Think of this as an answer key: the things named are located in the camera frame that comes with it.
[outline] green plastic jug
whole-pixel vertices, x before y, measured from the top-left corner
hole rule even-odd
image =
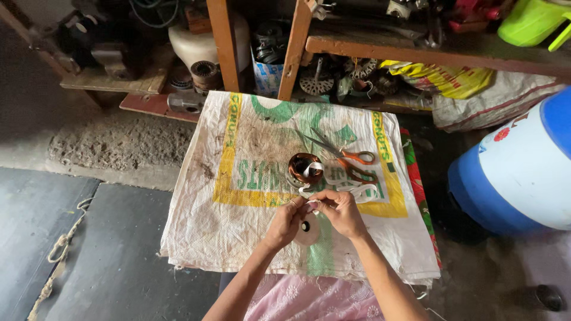
[[[567,19],[571,19],[571,1],[569,5],[559,5],[544,0],[519,0],[502,22],[498,35],[512,45],[533,47],[545,40]],[[549,51],[557,50],[569,38],[571,25],[553,41]]]

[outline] pink floral fabric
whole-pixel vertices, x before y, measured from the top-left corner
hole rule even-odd
[[[367,282],[266,274],[244,320],[377,321],[384,318]]]

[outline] orange scissors handle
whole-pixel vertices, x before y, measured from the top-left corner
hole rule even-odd
[[[363,165],[373,165],[373,162],[375,161],[375,155],[370,151],[360,151],[358,153],[351,153],[342,150],[341,153],[343,153],[344,157],[354,159]],[[362,156],[367,156],[370,160],[368,161],[364,159]]]
[[[341,166],[343,167],[343,169],[347,173],[347,176],[349,176],[352,180],[355,180],[355,181],[361,182],[361,183],[366,183],[366,184],[376,184],[379,182],[379,178],[377,177],[377,175],[372,174],[370,172],[366,172],[366,171],[356,167],[355,165],[349,163],[348,161],[346,161],[343,158],[337,158],[337,161],[341,164]],[[355,173],[361,174],[362,177],[365,177],[367,179],[359,177],[359,176],[355,175]]]

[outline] blue plastic drum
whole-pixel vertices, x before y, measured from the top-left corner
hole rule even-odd
[[[495,234],[571,230],[571,87],[456,159],[448,184],[462,210]]]

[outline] black cable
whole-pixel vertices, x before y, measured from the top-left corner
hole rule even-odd
[[[154,23],[148,23],[148,22],[146,22],[146,21],[139,15],[139,13],[137,12],[137,10],[135,9],[135,5],[134,5],[134,3],[133,3],[133,0],[129,0],[129,4],[131,5],[131,8],[133,9],[133,13],[135,14],[135,16],[136,16],[137,18],[139,18],[139,20],[141,20],[142,23],[144,23],[145,25],[147,25],[147,26],[149,26],[149,27],[153,27],[153,28],[163,28],[163,27],[166,27],[166,26],[168,26],[168,25],[173,21],[173,20],[176,18],[176,15],[177,15],[177,13],[178,13],[179,2],[180,2],[180,0],[176,0],[175,12],[172,14],[172,17],[171,17],[170,19],[169,19],[167,22],[165,22],[165,23],[161,23],[161,24],[159,24],[159,25],[156,25],[156,24],[154,24]]]
[[[138,0],[133,0],[133,1],[134,1],[135,4],[138,5],[139,7],[145,8],[145,9],[152,9],[152,8],[156,7],[157,5],[159,5],[161,2],[163,2],[163,0],[156,0],[156,1],[153,2],[153,3],[149,3],[148,1],[145,1],[145,2],[147,2],[147,4],[145,5],[144,3],[141,3],[141,2],[138,1]]]

